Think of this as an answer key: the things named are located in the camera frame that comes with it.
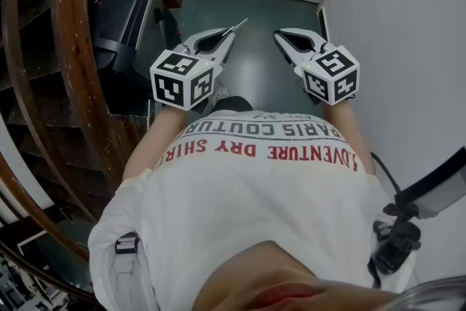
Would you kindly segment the curved wooden stair stringer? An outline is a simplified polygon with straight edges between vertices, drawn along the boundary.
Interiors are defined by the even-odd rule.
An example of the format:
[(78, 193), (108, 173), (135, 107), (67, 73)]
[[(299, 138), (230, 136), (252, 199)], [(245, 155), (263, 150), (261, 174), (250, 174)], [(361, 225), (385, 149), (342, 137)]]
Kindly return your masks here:
[(87, 0), (51, 0), (52, 27), (66, 91), (84, 138), (111, 191), (122, 181), (125, 152), (110, 117), (90, 35)]

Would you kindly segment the black and grey device bar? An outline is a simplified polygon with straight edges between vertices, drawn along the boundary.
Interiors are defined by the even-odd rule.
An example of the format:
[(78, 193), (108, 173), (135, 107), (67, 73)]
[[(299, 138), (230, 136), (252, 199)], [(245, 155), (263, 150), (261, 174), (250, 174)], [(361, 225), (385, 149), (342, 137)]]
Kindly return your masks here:
[(466, 197), (466, 148), (395, 195), (395, 215), (407, 220), (431, 219)]

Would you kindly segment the person's dark trouser leg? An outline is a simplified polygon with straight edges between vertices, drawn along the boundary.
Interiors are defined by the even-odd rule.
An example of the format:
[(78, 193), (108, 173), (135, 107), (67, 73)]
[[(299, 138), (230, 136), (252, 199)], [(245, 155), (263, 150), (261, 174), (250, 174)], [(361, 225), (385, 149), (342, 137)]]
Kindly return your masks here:
[(219, 99), (213, 105), (211, 113), (216, 111), (245, 112), (252, 110), (253, 107), (245, 98), (241, 96), (229, 96)]

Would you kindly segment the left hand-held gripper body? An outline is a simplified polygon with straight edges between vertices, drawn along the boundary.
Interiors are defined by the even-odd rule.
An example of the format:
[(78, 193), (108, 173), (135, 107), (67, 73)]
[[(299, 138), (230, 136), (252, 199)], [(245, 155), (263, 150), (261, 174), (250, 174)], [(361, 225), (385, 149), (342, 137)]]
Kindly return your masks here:
[(164, 50), (150, 68), (154, 100), (184, 111), (193, 109), (213, 94), (222, 63), (221, 50), (196, 53), (186, 44)]

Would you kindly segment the transparent visor rim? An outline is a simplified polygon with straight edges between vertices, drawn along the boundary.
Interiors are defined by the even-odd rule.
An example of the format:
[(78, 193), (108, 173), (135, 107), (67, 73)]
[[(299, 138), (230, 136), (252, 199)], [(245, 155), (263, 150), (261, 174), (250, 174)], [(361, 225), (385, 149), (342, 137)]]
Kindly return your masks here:
[(417, 285), (374, 311), (466, 311), (466, 275)]

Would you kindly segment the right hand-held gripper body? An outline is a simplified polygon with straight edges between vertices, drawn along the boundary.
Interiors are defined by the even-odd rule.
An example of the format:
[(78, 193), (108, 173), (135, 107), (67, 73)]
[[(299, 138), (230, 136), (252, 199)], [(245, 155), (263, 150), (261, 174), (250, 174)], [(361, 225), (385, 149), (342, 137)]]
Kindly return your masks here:
[(348, 99), (360, 88), (360, 64), (343, 45), (302, 63), (300, 74), (306, 92), (329, 106)]

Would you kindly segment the person's left forearm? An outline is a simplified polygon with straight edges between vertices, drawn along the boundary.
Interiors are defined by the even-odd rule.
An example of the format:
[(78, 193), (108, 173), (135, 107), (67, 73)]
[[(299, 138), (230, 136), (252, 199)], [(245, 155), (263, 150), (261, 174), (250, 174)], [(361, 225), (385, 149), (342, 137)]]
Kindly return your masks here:
[(188, 125), (188, 121), (186, 111), (164, 106), (127, 161), (122, 180), (139, 176), (146, 169), (155, 169), (161, 156)]

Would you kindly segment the person's white printed shirt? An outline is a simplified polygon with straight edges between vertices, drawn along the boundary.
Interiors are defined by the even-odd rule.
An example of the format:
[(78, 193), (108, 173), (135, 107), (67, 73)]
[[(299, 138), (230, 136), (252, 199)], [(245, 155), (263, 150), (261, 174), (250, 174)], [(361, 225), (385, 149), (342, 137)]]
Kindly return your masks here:
[(376, 289), (372, 225), (388, 202), (324, 118), (216, 111), (122, 180), (89, 237), (94, 292), (107, 311), (192, 311), (216, 269), (264, 242), (320, 279)]

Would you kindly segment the thin wooden handrail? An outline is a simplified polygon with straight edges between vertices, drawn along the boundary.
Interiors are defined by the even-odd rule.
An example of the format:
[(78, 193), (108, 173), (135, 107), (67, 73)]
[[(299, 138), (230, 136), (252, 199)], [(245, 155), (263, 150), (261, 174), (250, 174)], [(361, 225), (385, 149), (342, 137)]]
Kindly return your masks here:
[(84, 204), (86, 195), (77, 190), (74, 177), (65, 163), (59, 148), (50, 137), (47, 126), (39, 113), (30, 79), (25, 69), (20, 40), (18, 0), (1, 1), (1, 19), (4, 51), (9, 77), (28, 129), (42, 156), (45, 158), (45, 161), (58, 178), (59, 182), (61, 182), (67, 194), (84, 215), (91, 222), (95, 222), (95, 215)]

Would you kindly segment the black wrapped machine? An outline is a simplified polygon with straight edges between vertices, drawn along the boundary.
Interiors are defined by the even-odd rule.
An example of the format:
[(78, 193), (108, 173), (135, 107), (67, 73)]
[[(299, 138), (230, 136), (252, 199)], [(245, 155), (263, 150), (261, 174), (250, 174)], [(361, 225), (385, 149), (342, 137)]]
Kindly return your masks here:
[(90, 26), (99, 69), (149, 76), (164, 50), (181, 43), (178, 23), (161, 0), (94, 0)]

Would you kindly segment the person's chin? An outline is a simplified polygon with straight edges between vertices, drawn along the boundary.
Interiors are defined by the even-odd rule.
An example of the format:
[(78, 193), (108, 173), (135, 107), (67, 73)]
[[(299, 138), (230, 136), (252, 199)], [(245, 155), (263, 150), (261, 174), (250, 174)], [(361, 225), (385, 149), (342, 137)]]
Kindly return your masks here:
[(375, 311), (396, 297), (320, 279), (277, 244), (264, 242), (216, 269), (192, 311)]

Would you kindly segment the person's right forearm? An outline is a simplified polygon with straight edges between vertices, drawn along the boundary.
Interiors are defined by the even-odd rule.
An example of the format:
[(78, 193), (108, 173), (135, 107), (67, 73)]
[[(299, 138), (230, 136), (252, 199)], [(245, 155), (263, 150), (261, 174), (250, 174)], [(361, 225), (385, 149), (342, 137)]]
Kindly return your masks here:
[(374, 175), (375, 166), (373, 157), (358, 127), (355, 113), (348, 101), (341, 101), (334, 106), (325, 103), (323, 108), (325, 121), (331, 123), (343, 135), (347, 143), (360, 158), (365, 172)]

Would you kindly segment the person's grey shoe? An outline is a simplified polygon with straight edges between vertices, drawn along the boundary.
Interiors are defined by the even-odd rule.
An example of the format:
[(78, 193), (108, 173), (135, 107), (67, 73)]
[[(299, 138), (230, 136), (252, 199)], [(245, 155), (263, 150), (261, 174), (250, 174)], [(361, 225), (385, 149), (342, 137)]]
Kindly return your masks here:
[(228, 98), (230, 95), (231, 93), (228, 88), (221, 87), (215, 93), (198, 103), (192, 111), (201, 115), (209, 114), (221, 99)]

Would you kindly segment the dark curved railing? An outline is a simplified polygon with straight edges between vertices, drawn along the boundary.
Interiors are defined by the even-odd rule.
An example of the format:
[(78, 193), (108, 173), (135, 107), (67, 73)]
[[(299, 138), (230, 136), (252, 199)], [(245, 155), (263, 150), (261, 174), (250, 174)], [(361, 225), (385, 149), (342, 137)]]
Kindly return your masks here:
[(31, 263), (29, 263), (26, 259), (24, 259), (23, 256), (14, 252), (8, 245), (3, 243), (1, 240), (0, 240), (0, 253), (2, 253), (11, 262), (18, 265), (19, 268), (26, 271), (29, 275), (33, 275), (34, 277), (37, 277), (38, 279), (44, 281), (45, 283), (51, 286), (54, 286), (55, 288), (67, 294), (75, 296), (78, 299), (81, 299), (83, 301), (96, 304), (96, 305), (100, 304), (99, 301), (96, 299), (96, 297), (90, 292), (86, 292), (80, 288), (77, 288), (76, 286), (69, 285), (47, 274), (46, 272), (39, 269), (38, 267), (35, 267)]

